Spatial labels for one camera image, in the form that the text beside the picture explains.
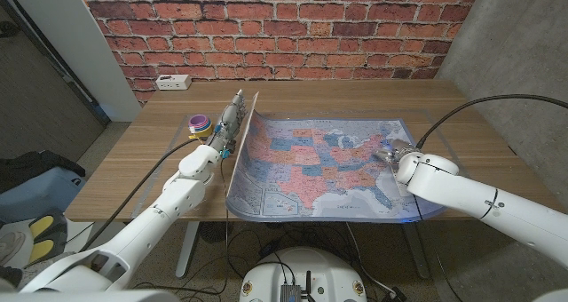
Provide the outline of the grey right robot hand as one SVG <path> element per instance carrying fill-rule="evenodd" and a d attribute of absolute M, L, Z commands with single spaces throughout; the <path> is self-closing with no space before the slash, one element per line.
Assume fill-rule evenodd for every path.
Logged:
<path fill-rule="evenodd" d="M 421 150 L 403 139 L 386 139 L 374 151 L 374 155 L 388 164 L 398 164 L 405 155 L 416 152 L 421 153 Z"/>

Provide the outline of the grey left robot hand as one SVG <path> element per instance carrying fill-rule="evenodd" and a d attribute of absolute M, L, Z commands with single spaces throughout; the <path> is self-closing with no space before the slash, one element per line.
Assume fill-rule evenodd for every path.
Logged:
<path fill-rule="evenodd" d="M 207 145 L 216 149 L 223 159 L 234 152 L 235 138 L 246 114 L 245 98 L 242 90 L 238 90 L 232 101 L 225 107 L 212 135 L 207 140 Z"/>

